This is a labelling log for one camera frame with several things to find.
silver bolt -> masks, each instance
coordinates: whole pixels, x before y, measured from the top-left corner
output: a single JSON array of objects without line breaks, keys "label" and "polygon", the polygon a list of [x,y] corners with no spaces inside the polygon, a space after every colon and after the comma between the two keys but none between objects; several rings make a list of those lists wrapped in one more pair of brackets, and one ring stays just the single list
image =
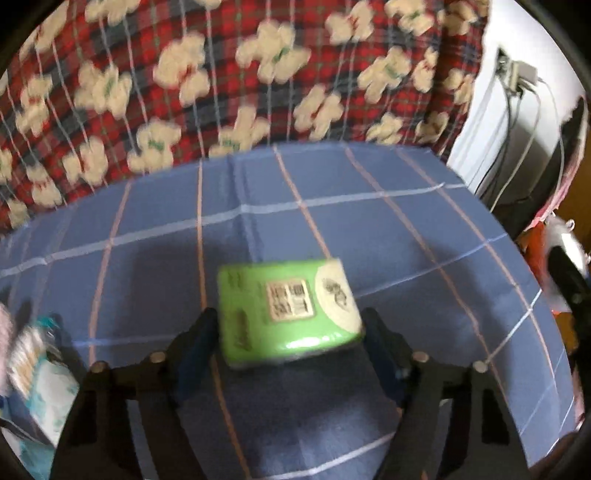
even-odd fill
[{"label": "silver bolt", "polygon": [[472,364],[472,368],[474,368],[474,370],[476,370],[480,374],[485,374],[488,370],[488,365],[478,360]]},{"label": "silver bolt", "polygon": [[413,352],[413,360],[420,364],[426,364],[429,361],[429,356],[425,352]]},{"label": "silver bolt", "polygon": [[90,371],[94,374],[100,374],[101,372],[105,371],[105,369],[109,368],[107,362],[99,361],[92,364],[90,367]]},{"label": "silver bolt", "polygon": [[153,364],[161,364],[166,360],[166,353],[164,352],[154,352],[150,354],[150,361]]}]

plaid tablecloth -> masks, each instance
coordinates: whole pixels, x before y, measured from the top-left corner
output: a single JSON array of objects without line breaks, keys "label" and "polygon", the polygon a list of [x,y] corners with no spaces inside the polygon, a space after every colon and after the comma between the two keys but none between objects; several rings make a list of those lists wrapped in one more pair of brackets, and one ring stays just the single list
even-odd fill
[{"label": "plaid tablecloth", "polygon": [[[359,307],[414,349],[490,362],[530,461],[573,428],[569,363],[539,285],[428,149],[279,145],[109,186],[5,238],[0,292],[20,325],[56,315],[85,365],[123,365],[216,305],[221,265],[329,255]],[[398,421],[361,347],[245,372],[217,357],[180,415],[212,480],[371,479]]]},{"label": "plaid tablecloth", "polygon": [[0,78],[0,231],[259,143],[418,144],[446,161],[488,3],[66,0]]}]

blue tablecloth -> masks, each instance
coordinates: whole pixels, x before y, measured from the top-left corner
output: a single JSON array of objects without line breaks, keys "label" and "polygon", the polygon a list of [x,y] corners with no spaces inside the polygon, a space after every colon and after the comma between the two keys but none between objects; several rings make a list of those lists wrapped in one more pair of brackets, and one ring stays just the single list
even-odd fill
[{"label": "blue tablecloth", "polygon": [[[359,307],[413,348],[492,359],[530,462],[573,428],[569,364],[539,285],[427,149],[280,145],[110,186],[5,238],[0,292],[19,324],[57,315],[84,364],[122,365],[216,305],[221,265],[327,255]],[[398,421],[360,346],[245,372],[218,357],[180,415],[211,480],[370,479]]]}]

green soap bar package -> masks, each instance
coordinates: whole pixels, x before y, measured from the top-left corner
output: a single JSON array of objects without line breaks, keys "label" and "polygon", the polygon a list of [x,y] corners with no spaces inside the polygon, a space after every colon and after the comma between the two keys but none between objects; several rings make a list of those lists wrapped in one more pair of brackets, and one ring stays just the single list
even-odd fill
[{"label": "green soap bar package", "polygon": [[338,259],[226,265],[217,283],[220,343],[232,368],[317,355],[362,337]]}]

barcode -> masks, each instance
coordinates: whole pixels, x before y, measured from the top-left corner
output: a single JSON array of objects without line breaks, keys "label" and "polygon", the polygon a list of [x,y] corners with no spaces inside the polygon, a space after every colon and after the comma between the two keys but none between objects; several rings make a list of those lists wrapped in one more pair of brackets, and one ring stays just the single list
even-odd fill
[{"label": "barcode", "polygon": [[271,318],[276,322],[314,316],[310,292],[305,280],[269,282],[267,284],[267,300]]}]

